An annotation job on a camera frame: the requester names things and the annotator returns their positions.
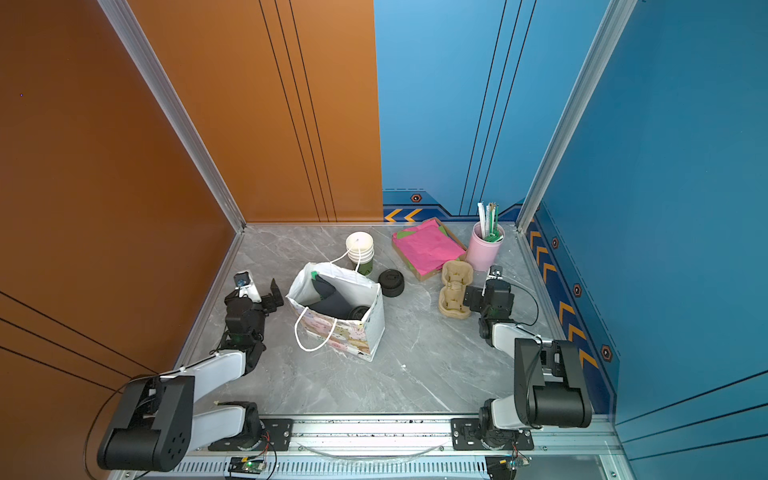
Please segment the dark grey napkin stack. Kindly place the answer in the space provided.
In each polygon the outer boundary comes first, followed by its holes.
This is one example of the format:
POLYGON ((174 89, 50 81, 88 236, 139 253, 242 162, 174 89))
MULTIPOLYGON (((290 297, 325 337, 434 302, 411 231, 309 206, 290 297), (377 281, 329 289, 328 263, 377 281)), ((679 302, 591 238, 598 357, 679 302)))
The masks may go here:
POLYGON ((349 313, 354 308, 342 293, 319 273, 312 286, 320 299, 309 305, 309 309, 339 320, 350 320, 349 313))

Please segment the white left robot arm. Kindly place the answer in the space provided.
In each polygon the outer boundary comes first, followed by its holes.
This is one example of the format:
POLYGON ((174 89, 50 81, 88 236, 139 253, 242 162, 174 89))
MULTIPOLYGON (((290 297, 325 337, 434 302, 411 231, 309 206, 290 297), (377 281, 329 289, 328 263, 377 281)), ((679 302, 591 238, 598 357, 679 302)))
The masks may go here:
POLYGON ((234 281, 224 299, 224 333, 207 357, 123 386, 96 454, 101 469, 169 472, 188 452, 211 446, 244 452, 242 470, 252 473, 252 455, 275 457, 287 448, 288 437, 261 420, 254 402, 226 401, 208 412, 195 410, 203 397, 256 368, 266 350, 266 318, 284 304, 275 282, 260 294, 249 272, 236 273, 234 281))

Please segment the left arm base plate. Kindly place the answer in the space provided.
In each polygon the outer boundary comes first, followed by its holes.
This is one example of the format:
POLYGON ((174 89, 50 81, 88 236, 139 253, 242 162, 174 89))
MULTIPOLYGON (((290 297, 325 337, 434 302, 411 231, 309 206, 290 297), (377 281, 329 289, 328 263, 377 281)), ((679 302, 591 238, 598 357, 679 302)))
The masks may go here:
POLYGON ((290 418, 261 419, 255 433, 244 429, 240 434, 218 440, 207 447, 208 451, 259 453, 268 448, 271 451, 289 450, 294 421, 290 418))

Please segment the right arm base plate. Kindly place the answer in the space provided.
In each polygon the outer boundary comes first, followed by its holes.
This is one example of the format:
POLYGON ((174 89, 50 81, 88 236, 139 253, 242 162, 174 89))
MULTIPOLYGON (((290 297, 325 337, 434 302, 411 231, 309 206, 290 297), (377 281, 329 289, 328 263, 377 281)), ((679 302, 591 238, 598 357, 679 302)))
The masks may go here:
POLYGON ((457 451, 504 450, 533 451, 530 430, 501 430, 482 427, 477 417, 450 420, 453 448, 457 451))

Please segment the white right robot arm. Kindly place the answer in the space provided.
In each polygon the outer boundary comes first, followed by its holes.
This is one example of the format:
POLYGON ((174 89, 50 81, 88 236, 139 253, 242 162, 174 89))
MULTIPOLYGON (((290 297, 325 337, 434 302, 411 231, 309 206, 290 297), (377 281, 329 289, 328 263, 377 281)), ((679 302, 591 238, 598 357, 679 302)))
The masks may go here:
POLYGON ((591 425, 593 406, 579 348, 567 340, 545 338, 514 321, 509 282, 490 278, 483 287, 470 286, 463 305, 480 315, 480 337, 513 362, 513 393, 488 399, 479 410, 479 439, 488 448, 511 448, 519 436, 545 426, 591 425))

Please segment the patterned paper gift bag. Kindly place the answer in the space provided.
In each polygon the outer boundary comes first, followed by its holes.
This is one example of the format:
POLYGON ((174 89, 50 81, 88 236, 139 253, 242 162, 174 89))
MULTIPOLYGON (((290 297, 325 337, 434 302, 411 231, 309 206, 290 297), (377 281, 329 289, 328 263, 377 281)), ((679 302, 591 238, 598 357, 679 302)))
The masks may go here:
POLYGON ((307 263, 294 278, 287 300, 297 314, 293 334, 297 346, 311 353, 328 346, 371 362, 385 331, 383 287, 368 277, 375 247, 366 232, 345 241, 343 258, 307 263))

